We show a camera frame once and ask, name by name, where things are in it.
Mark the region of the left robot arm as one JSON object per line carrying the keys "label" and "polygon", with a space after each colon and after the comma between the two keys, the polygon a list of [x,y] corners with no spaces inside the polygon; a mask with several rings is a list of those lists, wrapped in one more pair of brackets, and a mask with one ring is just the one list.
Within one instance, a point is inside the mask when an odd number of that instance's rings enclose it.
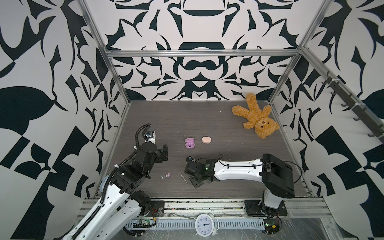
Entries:
{"label": "left robot arm", "polygon": [[110,240],[131,220],[145,216],[151,208],[151,198],[138,187],[155,164],[168,160],[168,147],[156,145],[156,133],[151,124],[135,133],[134,152],[116,165],[107,177],[102,196],[85,217],[63,238],[65,240]]}

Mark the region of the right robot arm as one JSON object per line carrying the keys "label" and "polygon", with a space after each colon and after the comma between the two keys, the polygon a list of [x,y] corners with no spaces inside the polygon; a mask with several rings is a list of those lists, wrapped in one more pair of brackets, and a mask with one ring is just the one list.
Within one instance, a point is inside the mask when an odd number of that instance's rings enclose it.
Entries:
{"label": "right robot arm", "polygon": [[245,180],[264,184],[266,190],[259,203],[264,215],[276,212],[284,199],[295,198],[293,167],[290,161],[282,161],[271,154],[262,158],[234,162],[221,157],[205,159],[204,162],[188,157],[184,173],[189,175],[194,188],[205,183],[227,180]]}

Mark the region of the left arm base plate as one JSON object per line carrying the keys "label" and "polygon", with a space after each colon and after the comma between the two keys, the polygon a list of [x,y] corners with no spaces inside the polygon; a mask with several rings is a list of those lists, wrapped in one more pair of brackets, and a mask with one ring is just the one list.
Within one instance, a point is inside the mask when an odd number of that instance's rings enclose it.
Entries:
{"label": "left arm base plate", "polygon": [[151,201],[149,217],[161,217],[164,215],[165,201],[154,200]]}

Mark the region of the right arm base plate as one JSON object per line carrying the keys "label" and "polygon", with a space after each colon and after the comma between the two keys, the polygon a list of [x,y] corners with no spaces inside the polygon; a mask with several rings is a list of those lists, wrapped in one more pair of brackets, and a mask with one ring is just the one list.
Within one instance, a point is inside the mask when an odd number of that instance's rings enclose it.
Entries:
{"label": "right arm base plate", "polygon": [[272,209],[263,205],[262,200],[245,200],[245,210],[249,217],[266,217],[273,218],[276,215],[280,217],[287,216],[288,211],[284,201],[281,201],[277,209]]}

